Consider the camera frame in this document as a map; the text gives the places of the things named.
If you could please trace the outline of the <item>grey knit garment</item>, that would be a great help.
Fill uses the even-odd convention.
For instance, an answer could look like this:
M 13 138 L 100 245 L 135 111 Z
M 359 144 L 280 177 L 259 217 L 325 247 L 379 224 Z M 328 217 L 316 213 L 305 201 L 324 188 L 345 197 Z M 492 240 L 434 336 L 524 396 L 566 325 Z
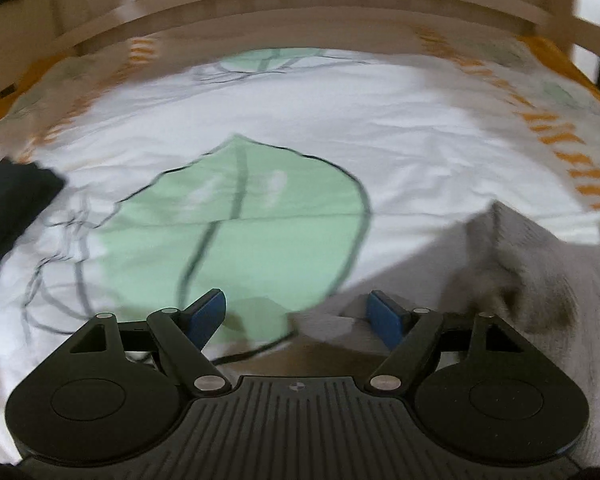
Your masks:
M 292 325 L 315 341 L 377 354 L 364 320 L 374 289 L 400 304 L 490 312 L 513 326 L 583 390 L 590 422 L 572 456 L 600 466 L 600 244 L 564 242 L 495 202 L 415 255 L 294 314 Z

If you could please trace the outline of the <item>white leaf-print bed sheet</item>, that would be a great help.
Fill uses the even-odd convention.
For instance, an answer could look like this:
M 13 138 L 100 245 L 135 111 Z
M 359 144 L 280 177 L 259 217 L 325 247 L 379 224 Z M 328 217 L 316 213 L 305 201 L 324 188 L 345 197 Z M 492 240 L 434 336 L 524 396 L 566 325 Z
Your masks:
M 208 355 L 291 332 L 490 203 L 600 243 L 600 99 L 528 39 L 411 25 L 382 47 L 197 54 L 133 38 L 52 67 L 0 118 L 0 160 L 64 189 L 0 264 L 0 460 L 12 389 L 92 315 L 135 321 L 207 289 Z

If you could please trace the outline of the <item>black folded garment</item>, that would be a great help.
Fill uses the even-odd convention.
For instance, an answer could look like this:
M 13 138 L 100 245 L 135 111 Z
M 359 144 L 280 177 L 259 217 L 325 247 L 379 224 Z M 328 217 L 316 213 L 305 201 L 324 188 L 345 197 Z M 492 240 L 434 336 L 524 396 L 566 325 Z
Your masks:
M 52 170 L 0 161 L 0 263 L 66 185 Z

